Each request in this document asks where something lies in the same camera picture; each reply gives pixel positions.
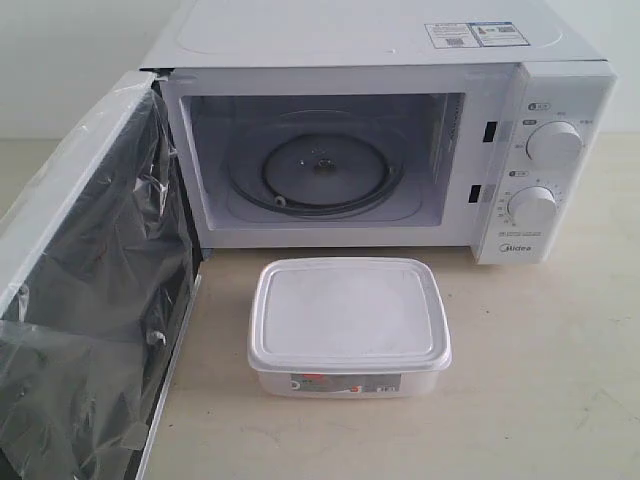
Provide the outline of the white lidded plastic container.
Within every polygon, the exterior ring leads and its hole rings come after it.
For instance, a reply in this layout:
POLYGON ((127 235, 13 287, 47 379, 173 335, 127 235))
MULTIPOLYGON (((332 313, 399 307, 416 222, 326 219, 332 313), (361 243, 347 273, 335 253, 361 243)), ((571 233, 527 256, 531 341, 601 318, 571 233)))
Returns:
POLYGON ((283 259, 261 272, 247 340, 268 393, 308 398, 412 397, 452 362, 431 269, 410 258, 283 259))

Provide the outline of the white microwave door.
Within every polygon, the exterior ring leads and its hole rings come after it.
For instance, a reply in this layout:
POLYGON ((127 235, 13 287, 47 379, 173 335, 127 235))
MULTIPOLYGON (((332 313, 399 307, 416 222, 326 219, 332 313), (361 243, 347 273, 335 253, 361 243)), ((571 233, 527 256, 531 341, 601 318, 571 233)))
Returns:
POLYGON ((125 74, 1 221, 1 475, 138 479, 200 278, 158 78, 125 74))

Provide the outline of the white Midea microwave oven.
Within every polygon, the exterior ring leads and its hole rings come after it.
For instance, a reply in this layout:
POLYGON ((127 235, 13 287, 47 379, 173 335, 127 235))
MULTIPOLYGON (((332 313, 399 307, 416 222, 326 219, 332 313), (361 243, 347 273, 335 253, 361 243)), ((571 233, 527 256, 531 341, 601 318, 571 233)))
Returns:
POLYGON ((167 104, 198 243, 240 248, 467 247, 486 265, 553 246, 616 81, 542 1, 189 1, 144 58, 167 104), (236 134, 280 114, 376 118, 409 142, 394 193, 327 219, 258 207, 232 187, 236 134), (579 158, 540 167, 531 134, 565 121, 579 158), (515 225, 518 191, 551 191, 544 229, 515 225))

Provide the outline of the lower white timer knob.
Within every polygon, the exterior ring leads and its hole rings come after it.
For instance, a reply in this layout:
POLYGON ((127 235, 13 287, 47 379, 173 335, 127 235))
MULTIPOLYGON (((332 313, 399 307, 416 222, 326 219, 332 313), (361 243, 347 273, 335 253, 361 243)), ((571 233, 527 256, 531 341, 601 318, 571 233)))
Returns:
POLYGON ((516 226, 524 229, 544 229, 557 214, 557 204, 550 190, 533 186, 518 191, 507 204, 507 211, 516 226))

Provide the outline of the upper white control knob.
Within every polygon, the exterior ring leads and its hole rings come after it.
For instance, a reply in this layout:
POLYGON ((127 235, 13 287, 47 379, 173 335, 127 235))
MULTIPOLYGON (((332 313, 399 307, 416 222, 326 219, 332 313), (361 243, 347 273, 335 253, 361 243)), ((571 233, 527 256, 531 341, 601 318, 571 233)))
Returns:
POLYGON ((565 121, 542 125, 531 134, 526 145, 528 157, 540 167, 571 163, 579 158, 582 149, 579 132, 565 121))

